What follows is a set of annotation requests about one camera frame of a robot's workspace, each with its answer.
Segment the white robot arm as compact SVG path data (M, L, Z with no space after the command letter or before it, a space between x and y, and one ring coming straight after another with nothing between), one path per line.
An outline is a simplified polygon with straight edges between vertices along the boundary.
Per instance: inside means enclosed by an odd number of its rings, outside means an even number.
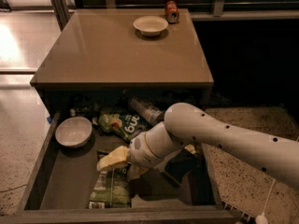
M268 133L221 122L187 103L171 105L164 120L120 146L97 163L99 172L130 167L136 179L171 153L189 144L208 144L265 172L276 180L299 188L299 143Z

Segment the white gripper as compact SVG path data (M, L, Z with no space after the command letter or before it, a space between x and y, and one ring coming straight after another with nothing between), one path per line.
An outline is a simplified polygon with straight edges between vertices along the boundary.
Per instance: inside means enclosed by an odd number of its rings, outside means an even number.
M126 167L128 162L131 165L127 178L129 180L138 179L149 169L163 161L157 157L150 149L146 139L146 132L140 133L131 140L128 147L120 146L112 150L108 155L101 158L97 163L96 169L98 172L110 172L113 169Z

